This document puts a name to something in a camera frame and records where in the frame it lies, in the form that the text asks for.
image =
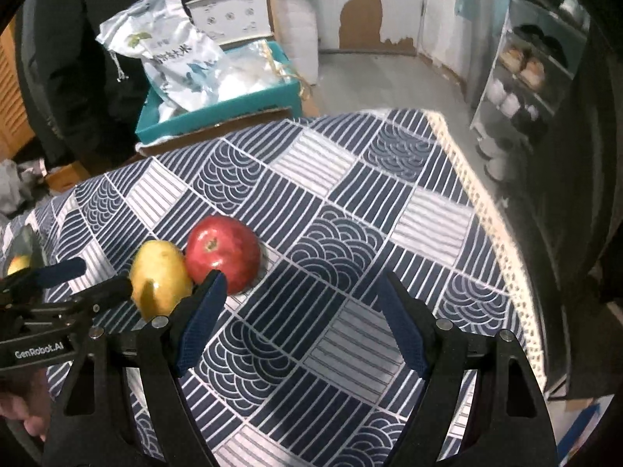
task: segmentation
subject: teal box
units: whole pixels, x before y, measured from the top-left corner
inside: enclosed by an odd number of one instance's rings
[[[269,42],[269,46],[276,61],[290,65],[288,57],[277,42]],[[292,110],[292,117],[300,118],[303,115],[301,99],[298,96],[300,89],[300,82],[289,77],[284,82],[266,90],[219,102],[197,111],[187,112],[164,123],[158,123],[158,106],[162,100],[152,88],[147,94],[141,116],[136,124],[136,136],[142,143],[149,144],[165,135],[183,135],[207,126],[214,126],[228,119],[273,108],[289,107]]]

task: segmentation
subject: black jacket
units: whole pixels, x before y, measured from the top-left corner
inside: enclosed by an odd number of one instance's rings
[[[135,1],[30,0],[32,12],[25,4],[18,16],[20,86],[51,164],[71,156],[98,173],[132,155],[148,82],[140,62],[124,57],[129,79],[119,82],[95,36],[101,22]],[[33,41],[26,57],[23,39]]]

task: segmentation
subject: finger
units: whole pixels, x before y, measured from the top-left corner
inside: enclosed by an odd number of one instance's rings
[[[30,417],[26,401],[9,393],[0,393],[0,415],[9,420],[20,421]]]
[[[26,397],[26,404],[31,415],[41,416],[49,421],[52,399],[48,391],[48,378],[46,377],[45,369],[33,375],[30,391]]]
[[[28,432],[28,435],[32,437],[40,437],[42,435],[45,437],[45,434],[48,431],[48,424],[46,423],[45,418],[41,416],[31,416],[24,420],[24,428],[26,429],[26,432]]]

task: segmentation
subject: tablecloth fringe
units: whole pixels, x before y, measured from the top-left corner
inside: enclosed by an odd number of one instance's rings
[[[423,111],[438,142],[454,166],[476,216],[493,244],[493,250],[502,271],[510,300],[515,306],[526,339],[526,354],[541,390],[545,387],[543,341],[537,322],[534,297],[530,279],[515,239],[507,229],[500,210],[489,195],[484,184],[469,166],[457,143],[448,132],[448,125],[441,113]]]

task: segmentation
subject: red apple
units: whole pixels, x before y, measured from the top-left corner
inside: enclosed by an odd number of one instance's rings
[[[260,269],[260,244],[251,229],[227,216],[208,216],[188,236],[186,268],[199,284],[213,269],[227,278],[227,294],[247,288]]]

